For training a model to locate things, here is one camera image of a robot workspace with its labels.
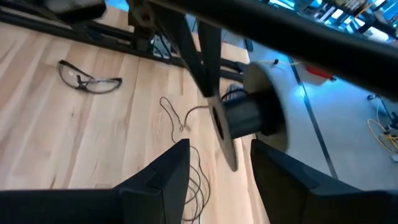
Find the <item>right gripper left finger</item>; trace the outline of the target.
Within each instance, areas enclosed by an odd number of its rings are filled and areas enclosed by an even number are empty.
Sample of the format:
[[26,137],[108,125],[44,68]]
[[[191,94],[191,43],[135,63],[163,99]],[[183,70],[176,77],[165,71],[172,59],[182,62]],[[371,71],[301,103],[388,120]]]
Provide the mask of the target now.
[[190,141],[182,139],[134,176],[121,182],[123,222],[180,223],[190,175]]

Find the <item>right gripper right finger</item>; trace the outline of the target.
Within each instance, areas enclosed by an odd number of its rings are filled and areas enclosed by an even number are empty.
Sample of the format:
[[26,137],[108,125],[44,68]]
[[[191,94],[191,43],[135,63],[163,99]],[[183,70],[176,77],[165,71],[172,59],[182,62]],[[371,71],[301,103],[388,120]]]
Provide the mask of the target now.
[[271,223],[349,223],[350,204],[332,190],[342,182],[260,140],[251,142],[255,182]]

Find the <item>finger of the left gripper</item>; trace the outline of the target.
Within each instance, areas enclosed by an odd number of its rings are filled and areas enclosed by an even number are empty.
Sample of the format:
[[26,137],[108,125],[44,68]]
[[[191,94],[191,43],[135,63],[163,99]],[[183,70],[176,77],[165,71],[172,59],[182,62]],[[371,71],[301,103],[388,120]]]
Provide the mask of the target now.
[[221,67],[221,29],[205,22],[198,24],[198,38],[205,74],[200,87],[204,97],[219,93]]
[[204,67],[198,56],[197,49],[185,18],[171,18],[169,22],[170,42],[190,72],[202,95],[208,95],[208,86]]

